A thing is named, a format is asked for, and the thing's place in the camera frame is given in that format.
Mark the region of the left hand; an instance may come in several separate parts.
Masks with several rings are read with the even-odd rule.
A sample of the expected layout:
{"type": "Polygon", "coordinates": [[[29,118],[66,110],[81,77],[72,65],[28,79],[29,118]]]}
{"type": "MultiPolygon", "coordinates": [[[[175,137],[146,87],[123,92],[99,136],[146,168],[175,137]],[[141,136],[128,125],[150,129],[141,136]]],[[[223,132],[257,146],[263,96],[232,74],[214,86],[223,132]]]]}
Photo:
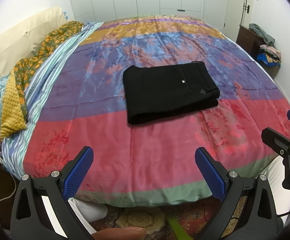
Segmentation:
{"type": "Polygon", "coordinates": [[[146,237],[145,228],[108,228],[93,233],[91,236],[96,240],[143,240],[146,237]]]}

